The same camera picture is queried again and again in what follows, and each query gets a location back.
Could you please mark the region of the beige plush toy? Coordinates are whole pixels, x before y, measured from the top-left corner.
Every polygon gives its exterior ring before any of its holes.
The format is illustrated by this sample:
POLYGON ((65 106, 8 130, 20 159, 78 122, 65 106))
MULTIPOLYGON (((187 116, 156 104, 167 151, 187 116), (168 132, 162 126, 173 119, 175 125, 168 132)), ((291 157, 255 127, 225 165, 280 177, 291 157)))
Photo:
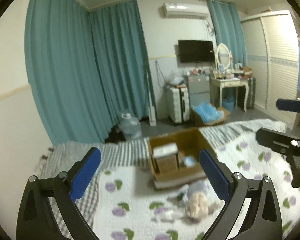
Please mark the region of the beige plush toy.
POLYGON ((186 206, 187 215, 194 220, 202 220, 209 214, 209 205, 204 192, 195 192, 186 206))

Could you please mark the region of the white sock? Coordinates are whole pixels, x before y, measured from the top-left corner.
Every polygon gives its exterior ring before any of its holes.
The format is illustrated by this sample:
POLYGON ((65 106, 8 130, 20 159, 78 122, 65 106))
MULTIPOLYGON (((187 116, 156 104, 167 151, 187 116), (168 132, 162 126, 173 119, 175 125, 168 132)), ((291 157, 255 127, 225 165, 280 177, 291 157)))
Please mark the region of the white sock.
POLYGON ((187 197, 190 198, 194 193, 207 194, 209 191, 209 185, 204 180, 198 180, 189 184, 187 190, 187 197))

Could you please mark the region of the white and green plush toy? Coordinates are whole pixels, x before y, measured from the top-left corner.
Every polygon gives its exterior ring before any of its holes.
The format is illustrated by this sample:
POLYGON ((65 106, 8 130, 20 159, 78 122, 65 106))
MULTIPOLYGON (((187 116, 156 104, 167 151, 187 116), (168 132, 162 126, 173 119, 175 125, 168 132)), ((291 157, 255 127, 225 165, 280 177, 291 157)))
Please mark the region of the white and green plush toy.
POLYGON ((188 189, 189 184, 185 184, 177 192, 168 196, 167 201, 170 203, 170 206, 164 207, 162 211, 157 212, 154 215, 154 221, 174 223, 176 220, 187 217, 188 189))

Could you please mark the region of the dark striped suitcase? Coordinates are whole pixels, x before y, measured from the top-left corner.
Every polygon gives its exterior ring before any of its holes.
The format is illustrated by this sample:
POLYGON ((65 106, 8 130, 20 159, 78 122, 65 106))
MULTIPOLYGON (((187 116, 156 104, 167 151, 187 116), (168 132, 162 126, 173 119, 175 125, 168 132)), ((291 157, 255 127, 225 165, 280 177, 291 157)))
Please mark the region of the dark striped suitcase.
POLYGON ((254 109, 255 106, 255 96, 256 96, 256 79, 254 77, 247 78, 248 82, 248 98, 247 98, 247 109, 254 109))

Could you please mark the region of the blue waste basket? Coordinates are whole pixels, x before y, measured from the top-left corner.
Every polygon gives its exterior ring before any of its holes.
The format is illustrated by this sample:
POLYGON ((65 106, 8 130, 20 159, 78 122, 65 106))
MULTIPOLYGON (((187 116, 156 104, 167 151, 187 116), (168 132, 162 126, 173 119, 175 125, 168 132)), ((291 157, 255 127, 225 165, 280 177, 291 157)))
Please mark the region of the blue waste basket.
POLYGON ((225 97, 222 99, 222 107, 229 111, 230 113, 233 112, 235 105, 235 100, 233 96, 225 97))

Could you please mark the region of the white louvred wardrobe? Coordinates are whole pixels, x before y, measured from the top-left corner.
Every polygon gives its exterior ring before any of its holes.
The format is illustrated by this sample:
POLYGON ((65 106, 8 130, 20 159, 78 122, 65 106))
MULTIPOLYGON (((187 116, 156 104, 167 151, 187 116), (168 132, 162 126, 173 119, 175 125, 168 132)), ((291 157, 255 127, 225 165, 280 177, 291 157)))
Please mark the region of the white louvred wardrobe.
POLYGON ((276 107, 277 99, 294 100, 297 96, 299 47, 290 12, 249 16, 241 25, 247 65, 256 80, 255 107, 293 128, 297 114, 276 107))

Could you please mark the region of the white dressing table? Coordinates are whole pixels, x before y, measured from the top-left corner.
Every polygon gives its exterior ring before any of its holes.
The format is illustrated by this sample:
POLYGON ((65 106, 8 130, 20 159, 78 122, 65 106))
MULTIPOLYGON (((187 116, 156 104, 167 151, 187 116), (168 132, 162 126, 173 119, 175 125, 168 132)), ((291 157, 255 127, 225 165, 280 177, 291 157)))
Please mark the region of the white dressing table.
POLYGON ((245 97, 244 97, 244 104, 243 109, 244 112, 247 111, 247 100, 249 94, 249 85, 248 80, 243 78, 233 78, 233 79, 216 79, 210 78, 210 84, 212 86, 216 86, 219 89, 219 106, 222 106, 222 98, 223 98, 223 88, 238 88, 238 87, 245 87, 245 97))

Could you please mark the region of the white oval vanity mirror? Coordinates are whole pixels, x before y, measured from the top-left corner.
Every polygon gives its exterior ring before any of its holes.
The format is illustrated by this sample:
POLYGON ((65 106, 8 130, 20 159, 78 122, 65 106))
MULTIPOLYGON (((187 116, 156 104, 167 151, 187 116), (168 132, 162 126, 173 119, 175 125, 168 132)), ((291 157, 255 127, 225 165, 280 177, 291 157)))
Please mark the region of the white oval vanity mirror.
POLYGON ((233 66, 232 53, 223 43, 220 43, 215 50, 215 63, 216 69, 221 72, 229 70, 233 66))

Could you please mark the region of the small grey fridge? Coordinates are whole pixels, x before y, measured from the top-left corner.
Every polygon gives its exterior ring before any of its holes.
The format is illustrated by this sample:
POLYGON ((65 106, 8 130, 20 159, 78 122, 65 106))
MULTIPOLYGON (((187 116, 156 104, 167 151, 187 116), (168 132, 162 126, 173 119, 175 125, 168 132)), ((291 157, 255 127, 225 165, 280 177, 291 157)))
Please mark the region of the small grey fridge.
POLYGON ((210 103, 210 82, 205 75, 188 75, 186 84, 189 93, 190 107, 195 107, 203 102, 210 103))

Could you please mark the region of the cardboard box on floor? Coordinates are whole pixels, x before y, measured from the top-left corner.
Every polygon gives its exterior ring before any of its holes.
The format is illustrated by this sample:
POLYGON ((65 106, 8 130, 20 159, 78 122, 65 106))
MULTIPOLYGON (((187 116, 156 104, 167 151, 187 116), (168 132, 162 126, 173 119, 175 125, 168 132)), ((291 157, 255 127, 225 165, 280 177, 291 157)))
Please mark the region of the cardboard box on floor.
POLYGON ((196 127, 221 125, 230 116, 230 112, 222 107, 215 107, 210 103, 201 103, 192 107, 194 125, 196 127))

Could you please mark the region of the narrow teal window curtain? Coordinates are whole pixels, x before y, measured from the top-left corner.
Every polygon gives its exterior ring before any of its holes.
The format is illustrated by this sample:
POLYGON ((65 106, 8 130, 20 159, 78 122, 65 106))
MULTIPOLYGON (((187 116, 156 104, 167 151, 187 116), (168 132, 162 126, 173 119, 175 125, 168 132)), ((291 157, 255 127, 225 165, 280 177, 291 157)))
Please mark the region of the narrow teal window curtain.
POLYGON ((237 7, 232 2, 207 0, 217 44, 225 44, 232 53, 234 64, 247 64, 247 53, 237 7))

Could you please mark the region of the open cardboard box on bed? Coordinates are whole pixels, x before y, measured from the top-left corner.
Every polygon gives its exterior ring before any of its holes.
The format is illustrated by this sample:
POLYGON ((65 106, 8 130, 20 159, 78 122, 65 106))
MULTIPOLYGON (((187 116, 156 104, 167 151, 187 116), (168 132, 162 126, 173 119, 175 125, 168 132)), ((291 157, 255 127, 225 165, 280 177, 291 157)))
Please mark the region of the open cardboard box on bed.
POLYGON ((199 154, 209 148, 199 128, 189 128, 148 140, 149 165, 155 188, 171 189, 205 179, 199 154))

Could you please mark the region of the clear plastic bag on suitcase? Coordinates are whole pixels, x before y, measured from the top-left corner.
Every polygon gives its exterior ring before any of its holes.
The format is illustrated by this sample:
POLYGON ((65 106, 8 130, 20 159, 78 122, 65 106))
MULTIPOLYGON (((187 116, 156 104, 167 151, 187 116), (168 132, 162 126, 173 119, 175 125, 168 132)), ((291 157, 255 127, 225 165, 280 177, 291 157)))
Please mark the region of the clear plastic bag on suitcase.
POLYGON ((184 84, 184 74, 183 72, 173 70, 166 77, 165 83, 170 86, 180 86, 184 84))

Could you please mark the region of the white air conditioner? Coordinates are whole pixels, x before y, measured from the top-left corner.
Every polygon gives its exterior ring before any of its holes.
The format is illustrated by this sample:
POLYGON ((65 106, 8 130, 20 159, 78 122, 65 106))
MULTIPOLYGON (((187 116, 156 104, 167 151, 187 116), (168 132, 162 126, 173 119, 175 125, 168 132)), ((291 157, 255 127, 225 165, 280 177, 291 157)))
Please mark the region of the white air conditioner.
POLYGON ((164 3, 162 8, 167 18, 206 19, 209 16, 208 7, 200 4, 164 3))

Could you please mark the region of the white floor mop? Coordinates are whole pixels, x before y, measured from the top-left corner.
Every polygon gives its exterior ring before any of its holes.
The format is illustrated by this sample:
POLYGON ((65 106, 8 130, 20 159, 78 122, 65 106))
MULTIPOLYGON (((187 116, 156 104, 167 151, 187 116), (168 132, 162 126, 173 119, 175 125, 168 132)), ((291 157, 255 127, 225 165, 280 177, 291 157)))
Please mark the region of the white floor mop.
POLYGON ((149 125, 151 127, 154 127, 157 125, 157 118, 155 112, 155 101, 154 101, 154 94, 153 94, 151 70, 148 61, 146 61, 145 63, 145 70, 147 76, 147 88, 148 88, 148 99, 149 99, 149 107, 148 107, 149 125))

